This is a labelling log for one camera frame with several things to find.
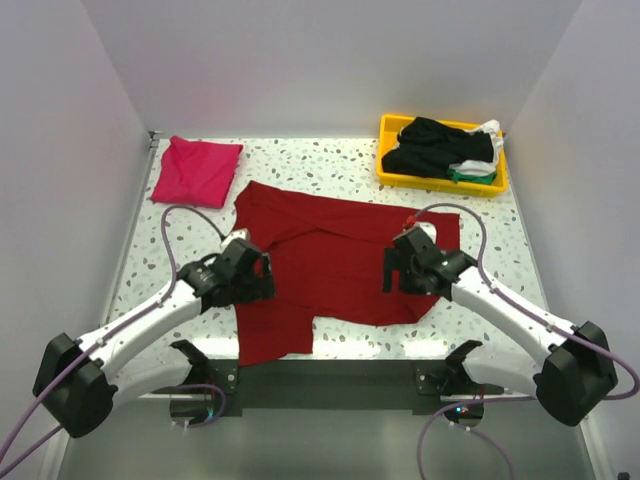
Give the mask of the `dark red t shirt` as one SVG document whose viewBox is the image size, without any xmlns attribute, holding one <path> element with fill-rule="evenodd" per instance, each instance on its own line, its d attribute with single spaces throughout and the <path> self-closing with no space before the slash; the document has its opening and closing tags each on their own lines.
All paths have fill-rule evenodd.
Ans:
<svg viewBox="0 0 640 480">
<path fill-rule="evenodd" d="M 317 317 L 383 327 L 417 323 L 437 297 L 383 292 L 384 253 L 414 211 L 250 182 L 236 229 L 270 255 L 274 298 L 236 306 L 243 366 L 312 351 Z"/>
</svg>

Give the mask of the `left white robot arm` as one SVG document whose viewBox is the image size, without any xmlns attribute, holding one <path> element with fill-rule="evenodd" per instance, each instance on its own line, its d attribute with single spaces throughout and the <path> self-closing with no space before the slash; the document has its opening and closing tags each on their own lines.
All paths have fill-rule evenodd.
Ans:
<svg viewBox="0 0 640 480">
<path fill-rule="evenodd" d="M 126 365 L 169 331 L 211 308 L 268 300 L 275 295 L 271 258 L 235 237 L 220 253 L 183 265 L 169 283 L 120 319 L 77 339 L 62 333 L 45 347 L 33 394 L 73 438 L 94 431 L 119 404 L 169 385 L 185 392 L 207 380 L 208 359 L 190 343 L 172 373 L 153 367 L 127 374 Z"/>
</svg>

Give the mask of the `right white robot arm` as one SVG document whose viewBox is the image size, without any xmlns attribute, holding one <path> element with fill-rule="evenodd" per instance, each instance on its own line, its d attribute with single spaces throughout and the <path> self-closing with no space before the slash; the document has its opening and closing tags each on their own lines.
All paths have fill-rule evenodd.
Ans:
<svg viewBox="0 0 640 480">
<path fill-rule="evenodd" d="M 412 227 L 384 252 L 383 290 L 434 294 L 491 323 L 518 351 L 467 340 L 430 380 L 444 395 L 498 387 L 536 400 L 555 420 L 578 425 L 617 385 L 604 331 L 592 322 L 576 326 L 526 301 L 487 276 L 479 260 L 439 249 L 427 232 Z"/>
</svg>

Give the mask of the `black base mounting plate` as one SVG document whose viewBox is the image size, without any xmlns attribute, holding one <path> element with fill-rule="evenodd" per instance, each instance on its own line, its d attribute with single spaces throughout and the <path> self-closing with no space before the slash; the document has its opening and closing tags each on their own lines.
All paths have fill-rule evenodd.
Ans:
<svg viewBox="0 0 640 480">
<path fill-rule="evenodd" d="M 443 360 L 278 360 L 240 366 L 211 360 L 189 373 L 185 383 L 205 381 L 207 389 L 166 388 L 174 420 L 201 422 L 221 410 L 239 417 L 248 409 L 408 410 L 427 415 L 455 397 L 500 394 L 493 385 L 474 385 L 456 377 Z"/>
</svg>

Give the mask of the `green t shirt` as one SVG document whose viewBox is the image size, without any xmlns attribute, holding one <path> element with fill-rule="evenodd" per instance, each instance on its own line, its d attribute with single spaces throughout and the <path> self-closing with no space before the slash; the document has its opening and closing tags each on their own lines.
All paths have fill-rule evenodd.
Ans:
<svg viewBox="0 0 640 480">
<path fill-rule="evenodd" d="M 486 174 L 486 175 L 473 175 L 473 174 L 461 173 L 453 169 L 449 169 L 447 171 L 447 177 L 454 183 L 466 182 L 466 183 L 472 183 L 472 184 L 478 184 L 478 185 L 492 185 L 496 176 L 497 176 L 496 171 L 493 171 L 492 173 Z"/>
</svg>

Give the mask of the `white t shirt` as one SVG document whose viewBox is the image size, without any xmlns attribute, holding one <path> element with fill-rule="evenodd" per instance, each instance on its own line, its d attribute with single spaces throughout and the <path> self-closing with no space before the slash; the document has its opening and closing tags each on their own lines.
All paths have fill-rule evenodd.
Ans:
<svg viewBox="0 0 640 480">
<path fill-rule="evenodd" d="M 462 129 L 464 135 L 458 147 L 460 160 L 452 163 L 449 169 L 473 175 L 486 175 L 497 172 L 500 155 L 504 149 L 500 123 L 489 120 L 471 129 Z"/>
</svg>

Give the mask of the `folded pink t shirt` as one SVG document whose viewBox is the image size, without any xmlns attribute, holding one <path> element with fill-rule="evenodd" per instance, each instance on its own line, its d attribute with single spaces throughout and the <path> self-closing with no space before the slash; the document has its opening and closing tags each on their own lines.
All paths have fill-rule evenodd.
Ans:
<svg viewBox="0 0 640 480">
<path fill-rule="evenodd" d="M 161 158 L 151 201 L 220 209 L 233 182 L 242 144 L 186 140 L 172 136 Z"/>
</svg>

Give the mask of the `black t shirt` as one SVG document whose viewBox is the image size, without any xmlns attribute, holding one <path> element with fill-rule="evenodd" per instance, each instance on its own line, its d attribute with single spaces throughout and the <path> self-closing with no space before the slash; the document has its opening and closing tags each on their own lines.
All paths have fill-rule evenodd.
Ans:
<svg viewBox="0 0 640 480">
<path fill-rule="evenodd" d="M 417 117 L 397 134 L 396 145 L 382 158 L 388 173 L 449 179 L 447 171 L 460 160 L 462 129 Z"/>
</svg>

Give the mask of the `yellow plastic bin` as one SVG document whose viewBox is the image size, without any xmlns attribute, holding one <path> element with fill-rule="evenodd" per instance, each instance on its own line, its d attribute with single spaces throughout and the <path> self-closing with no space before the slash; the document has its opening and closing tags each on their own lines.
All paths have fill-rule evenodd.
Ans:
<svg viewBox="0 0 640 480">
<path fill-rule="evenodd" d="M 414 116 L 401 114 L 385 113 L 382 115 L 379 126 L 375 167 L 375 172 L 381 185 L 483 198 L 495 197 L 506 192 L 509 187 L 509 177 L 504 152 L 499 154 L 496 165 L 496 177 L 491 184 L 478 184 L 464 181 L 454 182 L 445 179 L 422 178 L 386 172 L 382 164 L 383 156 L 396 145 L 397 134 L 400 130 L 410 124 L 414 119 Z"/>
</svg>

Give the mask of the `aluminium frame rail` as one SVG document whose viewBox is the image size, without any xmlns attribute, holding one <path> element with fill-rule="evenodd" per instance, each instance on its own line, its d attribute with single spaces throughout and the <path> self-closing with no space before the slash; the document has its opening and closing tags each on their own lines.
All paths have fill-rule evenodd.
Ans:
<svg viewBox="0 0 640 480">
<path fill-rule="evenodd" d="M 153 165 L 154 165 L 154 161 L 155 161 L 155 156 L 156 156 L 156 152 L 158 150 L 158 146 L 159 146 L 159 142 L 160 139 L 163 135 L 163 133 L 161 131 L 149 131 L 149 148 L 147 151 L 147 157 L 145 159 L 145 163 L 144 163 L 144 171 L 143 171 L 143 176 L 141 178 L 141 181 L 138 185 L 138 195 L 136 197 L 136 202 L 134 204 L 134 208 L 133 208 L 133 212 L 130 218 L 130 221 L 128 223 L 128 228 L 127 228 L 127 235 L 125 238 L 125 243 L 121 249 L 120 255 L 119 255 L 119 259 L 118 259 L 118 263 L 117 263 L 117 269 L 115 271 L 115 277 L 113 279 L 112 285 L 110 287 L 110 291 L 109 291 L 109 296 L 107 299 L 107 303 L 106 306 L 103 310 L 103 314 L 102 314 L 102 318 L 101 318 L 101 325 L 106 324 L 109 321 L 110 318 L 110 313 L 111 313 L 111 309 L 114 305 L 114 302 L 116 300 L 117 297 L 117 292 L 118 292 L 118 288 L 123 276 L 123 272 L 125 269 L 125 265 L 126 265 L 126 261 L 127 261 L 127 256 L 129 253 L 129 250 L 131 248 L 133 239 L 134 239 L 134 235 L 135 235 L 135 229 L 136 229 L 136 224 L 137 224 L 137 220 L 138 220 L 138 216 L 140 214 L 140 210 L 142 208 L 142 205 L 144 203 L 144 198 L 145 198 L 145 191 L 149 182 L 149 177 L 151 175 L 151 171 L 153 169 Z"/>
</svg>

